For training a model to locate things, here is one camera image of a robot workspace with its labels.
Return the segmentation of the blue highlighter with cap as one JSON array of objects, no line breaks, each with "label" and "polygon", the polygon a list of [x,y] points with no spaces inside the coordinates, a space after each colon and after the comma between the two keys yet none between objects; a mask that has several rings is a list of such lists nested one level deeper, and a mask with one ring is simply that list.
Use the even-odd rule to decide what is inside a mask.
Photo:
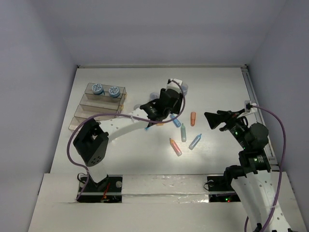
[{"label": "blue highlighter with cap", "polygon": [[170,115],[170,118],[172,119],[172,122],[174,123],[174,125],[179,128],[182,126],[181,122],[176,118],[176,116],[174,114]]}]

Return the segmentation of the clear paperclip jar small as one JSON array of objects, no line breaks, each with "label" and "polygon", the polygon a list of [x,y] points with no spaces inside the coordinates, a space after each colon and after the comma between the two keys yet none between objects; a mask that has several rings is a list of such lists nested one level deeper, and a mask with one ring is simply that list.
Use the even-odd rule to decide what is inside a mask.
[{"label": "clear paperclip jar small", "polygon": [[141,107],[141,104],[136,104],[133,109],[136,110],[136,109],[138,109],[140,107]]}]

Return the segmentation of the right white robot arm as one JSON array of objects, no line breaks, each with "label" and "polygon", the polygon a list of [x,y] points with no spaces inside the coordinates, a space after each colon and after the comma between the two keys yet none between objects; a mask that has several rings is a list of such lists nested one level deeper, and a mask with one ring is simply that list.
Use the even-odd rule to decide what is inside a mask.
[{"label": "right white robot arm", "polygon": [[204,114],[212,130],[223,123],[219,130],[229,131],[242,147],[239,165],[227,167],[223,175],[208,176],[208,191],[234,191],[247,213],[246,222],[254,232],[290,232],[292,229],[278,203],[279,189],[274,189],[264,150],[268,144],[268,129],[259,122],[249,125],[246,114],[244,109]]}]

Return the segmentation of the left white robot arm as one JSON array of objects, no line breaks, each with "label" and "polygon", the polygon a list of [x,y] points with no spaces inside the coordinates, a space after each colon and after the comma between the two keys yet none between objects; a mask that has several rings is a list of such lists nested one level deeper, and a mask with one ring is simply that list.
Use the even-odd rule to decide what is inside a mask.
[{"label": "left white robot arm", "polygon": [[73,140],[73,145],[84,161],[91,187],[97,191],[106,188],[107,173],[95,171],[94,167],[103,161],[111,141],[135,130],[167,123],[166,118],[170,114],[182,112],[182,102],[181,88],[163,88],[158,99],[141,105],[128,115],[118,114],[116,118],[101,122],[94,118],[86,120]]}]

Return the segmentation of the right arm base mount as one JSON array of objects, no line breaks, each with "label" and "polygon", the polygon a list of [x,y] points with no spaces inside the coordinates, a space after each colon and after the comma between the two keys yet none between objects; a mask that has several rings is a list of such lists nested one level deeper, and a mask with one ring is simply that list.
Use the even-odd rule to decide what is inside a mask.
[{"label": "right arm base mount", "polygon": [[240,199],[231,186],[228,186],[221,175],[210,175],[203,188],[208,193],[210,203],[240,202]]}]

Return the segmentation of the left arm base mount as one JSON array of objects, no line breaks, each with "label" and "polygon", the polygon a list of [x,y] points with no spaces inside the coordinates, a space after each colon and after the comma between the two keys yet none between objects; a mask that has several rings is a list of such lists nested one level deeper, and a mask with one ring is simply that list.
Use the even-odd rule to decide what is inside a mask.
[{"label": "left arm base mount", "polygon": [[87,175],[79,173],[77,175],[79,188],[77,192],[77,202],[79,203],[121,203],[122,202],[122,175],[107,176],[99,183],[95,183],[91,178],[85,185]]}]

